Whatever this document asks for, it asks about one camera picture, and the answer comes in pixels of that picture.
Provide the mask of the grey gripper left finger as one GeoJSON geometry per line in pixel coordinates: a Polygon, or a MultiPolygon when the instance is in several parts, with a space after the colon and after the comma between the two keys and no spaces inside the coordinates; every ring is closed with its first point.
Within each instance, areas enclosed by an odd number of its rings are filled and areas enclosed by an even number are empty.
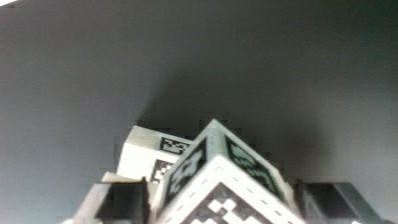
{"type": "Polygon", "coordinates": [[[149,190],[144,179],[96,182],[76,213],[60,224],[148,224],[149,190]]]}

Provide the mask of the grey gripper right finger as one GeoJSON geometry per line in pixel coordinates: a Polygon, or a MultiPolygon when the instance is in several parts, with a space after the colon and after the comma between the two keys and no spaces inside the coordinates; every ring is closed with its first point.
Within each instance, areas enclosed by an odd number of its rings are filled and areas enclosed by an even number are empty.
{"type": "Polygon", "coordinates": [[[299,181],[295,200],[307,224],[384,224],[350,182],[299,181]]]}

